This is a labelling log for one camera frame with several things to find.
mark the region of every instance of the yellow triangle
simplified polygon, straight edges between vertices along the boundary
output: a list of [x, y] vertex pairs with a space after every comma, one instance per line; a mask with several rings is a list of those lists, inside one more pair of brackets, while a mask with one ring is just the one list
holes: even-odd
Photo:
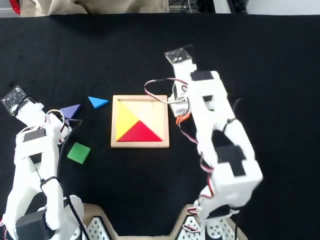
[[115, 140], [123, 136], [129, 129], [131, 129], [139, 119], [120, 101], [117, 101], [116, 107], [116, 136]]

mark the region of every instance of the black table surface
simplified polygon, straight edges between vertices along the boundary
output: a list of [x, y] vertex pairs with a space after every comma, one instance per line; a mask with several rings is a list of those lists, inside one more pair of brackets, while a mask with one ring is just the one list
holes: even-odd
[[[250, 239], [317, 239], [320, 16], [206, 14], [69, 15], [0, 20], [0, 94], [15, 85], [46, 107], [82, 104], [75, 141], [84, 165], [60, 163], [70, 194], [100, 205], [121, 236], [169, 234], [206, 185], [196, 146], [169, 113], [170, 148], [112, 149], [112, 102], [173, 77], [164, 52], [193, 44], [199, 70], [216, 70], [256, 152], [263, 181], [236, 221]], [[171, 94], [172, 82], [151, 88]], [[14, 178], [24, 126], [0, 107], [0, 210]], [[191, 123], [186, 128], [193, 130]]]

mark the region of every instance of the red triangle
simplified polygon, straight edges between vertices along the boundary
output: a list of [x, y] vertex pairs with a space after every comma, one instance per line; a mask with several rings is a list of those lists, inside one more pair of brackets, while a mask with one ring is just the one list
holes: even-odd
[[142, 121], [138, 121], [117, 142], [162, 142]]

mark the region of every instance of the robotic arm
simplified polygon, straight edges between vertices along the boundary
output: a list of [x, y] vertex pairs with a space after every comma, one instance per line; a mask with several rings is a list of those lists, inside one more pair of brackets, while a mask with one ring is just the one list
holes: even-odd
[[[197, 71], [185, 48], [165, 53], [176, 79], [168, 98], [175, 117], [192, 113], [197, 151], [209, 166], [208, 185], [194, 202], [192, 212], [201, 221], [238, 213], [251, 198], [263, 175], [246, 131], [227, 99], [216, 71]], [[233, 145], [215, 148], [213, 131], [218, 130]]]
[[[54, 178], [59, 160], [57, 145], [63, 143], [72, 129], [63, 114], [62, 120], [54, 114], [61, 112], [50, 110], [45, 114], [44, 106], [19, 86], [1, 101], [12, 116], [27, 125], [16, 136], [13, 187], [1, 224], [14, 240], [69, 240], [79, 223], [70, 205], [65, 205], [62, 187]], [[41, 161], [33, 160], [36, 155], [41, 155]], [[41, 191], [46, 195], [46, 206], [25, 215], [33, 197]], [[82, 219], [81, 199], [72, 195], [70, 201]]]

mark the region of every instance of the blue triangle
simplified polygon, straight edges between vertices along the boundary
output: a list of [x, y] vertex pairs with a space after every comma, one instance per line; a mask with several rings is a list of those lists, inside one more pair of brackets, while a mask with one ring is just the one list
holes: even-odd
[[80, 106], [81, 104], [67, 106], [67, 107], [61, 108], [60, 111], [63, 113], [63, 115], [66, 118], [72, 119], [74, 115], [77, 113], [77, 111], [79, 110]]
[[89, 96], [89, 100], [92, 103], [94, 109], [98, 109], [101, 106], [103, 106], [109, 102], [108, 100], [96, 98], [96, 97], [92, 97], [92, 96]]

